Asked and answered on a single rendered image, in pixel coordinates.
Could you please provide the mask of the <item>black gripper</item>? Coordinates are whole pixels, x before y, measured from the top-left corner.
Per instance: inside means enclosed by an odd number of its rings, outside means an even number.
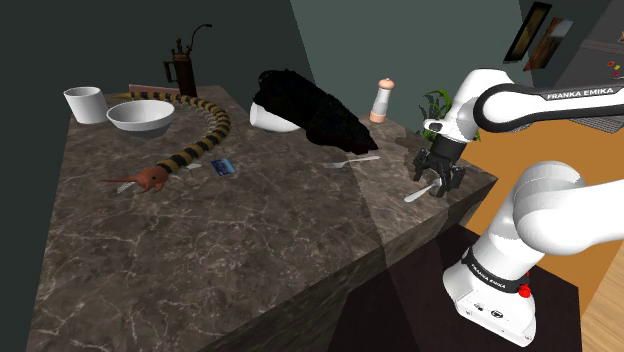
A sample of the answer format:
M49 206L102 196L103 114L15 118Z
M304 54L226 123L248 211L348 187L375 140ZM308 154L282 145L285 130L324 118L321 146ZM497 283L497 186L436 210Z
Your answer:
M414 181L419 181L423 172L429 167L435 170L442 184L438 187L436 197L441 198L452 189L457 189L465 175L465 168L456 166L456 162L464 151L464 144L438 134L428 149L423 148L415 157Z

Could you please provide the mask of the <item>silver spoon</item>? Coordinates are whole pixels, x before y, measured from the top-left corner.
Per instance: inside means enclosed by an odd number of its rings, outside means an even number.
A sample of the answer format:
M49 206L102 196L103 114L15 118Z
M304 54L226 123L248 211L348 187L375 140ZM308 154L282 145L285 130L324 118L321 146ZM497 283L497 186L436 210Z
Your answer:
M429 185L427 185L426 187L411 193L407 196L404 197L404 201L406 203L411 203L413 201L415 201L416 199L418 199L419 197L421 197L422 195L426 194L431 188L435 188L435 187L440 187L442 185L442 180L440 178L434 179Z

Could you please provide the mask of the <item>green potted plant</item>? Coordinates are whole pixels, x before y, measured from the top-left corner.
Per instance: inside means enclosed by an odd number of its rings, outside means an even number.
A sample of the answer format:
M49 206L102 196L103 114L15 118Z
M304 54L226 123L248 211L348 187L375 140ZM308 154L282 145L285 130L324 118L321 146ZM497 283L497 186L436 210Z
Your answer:
M452 99L449 96L448 91L446 90L434 90L430 91L423 95L424 98L427 99L426 105L427 107L423 107L419 105L423 116L423 128L424 128L424 120L426 119L434 119L440 120L446 116L446 114L450 111L452 107ZM431 132L427 129L423 129L422 136L427 140L433 142L437 137L436 132ZM477 130L473 141L481 141L480 133Z

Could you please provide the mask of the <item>silver fork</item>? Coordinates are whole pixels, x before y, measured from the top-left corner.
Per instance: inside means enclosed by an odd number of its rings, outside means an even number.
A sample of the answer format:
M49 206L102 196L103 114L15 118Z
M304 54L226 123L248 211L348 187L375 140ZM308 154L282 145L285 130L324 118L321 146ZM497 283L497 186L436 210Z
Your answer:
M350 164L350 163L355 163L355 162L365 162L365 161L372 161L372 160L378 160L380 159L380 156L374 155L374 156L369 156L369 157L363 157L363 158L356 158L356 159L347 159L345 161L342 162L329 162L329 163L322 163L322 166L325 168L330 168L330 169L340 169L343 168L344 166Z

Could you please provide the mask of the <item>white and peach pepper mill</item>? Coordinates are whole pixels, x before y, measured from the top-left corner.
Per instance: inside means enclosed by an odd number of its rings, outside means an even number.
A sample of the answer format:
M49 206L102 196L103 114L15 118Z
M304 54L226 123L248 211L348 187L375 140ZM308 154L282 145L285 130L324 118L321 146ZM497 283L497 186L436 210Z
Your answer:
M378 82L378 91L371 108L369 119L375 123L383 123L388 109L389 99L395 84L390 78Z

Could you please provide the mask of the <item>dark robot stand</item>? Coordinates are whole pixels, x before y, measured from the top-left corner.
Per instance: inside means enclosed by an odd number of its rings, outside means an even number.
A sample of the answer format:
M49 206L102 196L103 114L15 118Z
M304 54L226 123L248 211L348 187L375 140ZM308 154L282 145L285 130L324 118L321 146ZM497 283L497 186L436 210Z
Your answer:
M456 312L443 271L476 239L454 225L353 290L327 352L582 352L578 288L540 267L530 271L537 331L527 347Z

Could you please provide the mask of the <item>black shaggy object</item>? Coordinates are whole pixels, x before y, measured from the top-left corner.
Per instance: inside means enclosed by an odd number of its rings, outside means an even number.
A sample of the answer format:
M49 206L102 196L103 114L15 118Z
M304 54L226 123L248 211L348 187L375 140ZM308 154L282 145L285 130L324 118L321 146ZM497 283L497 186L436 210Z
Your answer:
M295 71L267 70L253 102L306 132L313 144L356 155L378 150L368 128L343 103Z

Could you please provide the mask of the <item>blue card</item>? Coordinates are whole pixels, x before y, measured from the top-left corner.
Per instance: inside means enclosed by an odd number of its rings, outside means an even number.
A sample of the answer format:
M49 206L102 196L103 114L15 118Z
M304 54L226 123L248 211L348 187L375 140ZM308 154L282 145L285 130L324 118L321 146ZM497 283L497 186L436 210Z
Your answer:
M212 160L211 165L219 176L226 176L237 172L237 169L227 158Z

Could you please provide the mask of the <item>yellow black striped toy snake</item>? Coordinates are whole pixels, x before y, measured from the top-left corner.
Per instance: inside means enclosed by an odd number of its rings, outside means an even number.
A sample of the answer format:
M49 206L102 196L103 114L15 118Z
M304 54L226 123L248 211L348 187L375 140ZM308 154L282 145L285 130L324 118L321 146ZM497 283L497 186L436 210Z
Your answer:
M107 179L107 182L122 182L123 185L117 189L121 193L131 185L139 185L143 188L142 193L154 188L159 192L169 180L170 176L178 172L181 168L191 169L195 159L201 158L205 153L211 152L217 145L223 142L231 130L230 116L225 110L207 100L190 97L181 94L168 94L156 92L127 92L115 95L115 98L135 100L160 100L180 105L188 105L189 109L195 108L197 111L209 113L211 118L207 118L211 130L202 138L185 146L181 151L173 153L170 157L158 161L154 166L146 167L140 173L125 178ZM150 136L159 137L163 135L170 125L146 132L128 132L135 136L143 136L148 133Z

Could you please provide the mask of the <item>dark brown oil can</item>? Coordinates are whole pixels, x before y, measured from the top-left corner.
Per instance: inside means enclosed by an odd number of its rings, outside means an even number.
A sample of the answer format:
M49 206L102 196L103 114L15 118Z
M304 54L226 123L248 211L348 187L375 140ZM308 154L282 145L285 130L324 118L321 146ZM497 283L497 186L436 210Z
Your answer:
M199 25L192 33L191 42L186 46L186 49L182 47L182 40L180 37L176 38L176 47L171 50L172 59L164 61L164 70L166 79L169 83L177 83L181 95L190 97L196 97L196 83L194 78L192 60L190 54L193 50L194 38L196 33L201 28L212 28L213 25L206 23Z

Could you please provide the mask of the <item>wide white bowl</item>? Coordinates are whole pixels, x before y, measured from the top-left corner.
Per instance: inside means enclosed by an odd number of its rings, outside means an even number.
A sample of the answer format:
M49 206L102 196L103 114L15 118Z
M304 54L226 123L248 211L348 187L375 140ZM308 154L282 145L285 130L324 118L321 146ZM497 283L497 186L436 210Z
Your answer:
M174 112L175 107L166 101L135 100L110 108L106 116L120 130L146 132L170 125Z

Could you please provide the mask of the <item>pink flat board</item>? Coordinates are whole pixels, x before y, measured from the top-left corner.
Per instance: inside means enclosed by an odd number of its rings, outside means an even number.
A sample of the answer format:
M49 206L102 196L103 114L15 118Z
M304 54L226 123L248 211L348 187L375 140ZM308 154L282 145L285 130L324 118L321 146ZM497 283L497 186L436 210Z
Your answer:
M156 92L156 93L168 93L168 94L180 94L178 88L128 84L128 90L130 92Z

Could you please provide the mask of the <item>white cup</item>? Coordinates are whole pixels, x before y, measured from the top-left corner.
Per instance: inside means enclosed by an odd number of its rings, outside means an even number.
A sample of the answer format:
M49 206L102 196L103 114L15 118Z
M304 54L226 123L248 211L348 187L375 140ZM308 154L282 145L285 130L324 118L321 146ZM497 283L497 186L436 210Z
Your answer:
M107 122L108 107L100 88L83 86L67 89L63 95L80 124Z

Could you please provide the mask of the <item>dark yellow wall picture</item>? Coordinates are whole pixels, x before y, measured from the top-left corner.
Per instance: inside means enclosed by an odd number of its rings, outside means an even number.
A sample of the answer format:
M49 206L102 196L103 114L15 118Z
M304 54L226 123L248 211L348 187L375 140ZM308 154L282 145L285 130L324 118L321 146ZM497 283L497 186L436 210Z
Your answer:
M503 59L504 63L523 59L551 8L552 5L549 3L533 2Z

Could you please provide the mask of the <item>orange brown wall picture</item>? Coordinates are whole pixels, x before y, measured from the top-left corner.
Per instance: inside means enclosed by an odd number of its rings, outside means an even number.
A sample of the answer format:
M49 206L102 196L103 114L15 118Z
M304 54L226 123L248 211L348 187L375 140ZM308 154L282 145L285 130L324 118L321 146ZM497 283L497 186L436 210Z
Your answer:
M554 17L535 47L524 71L544 69L573 25L572 20Z

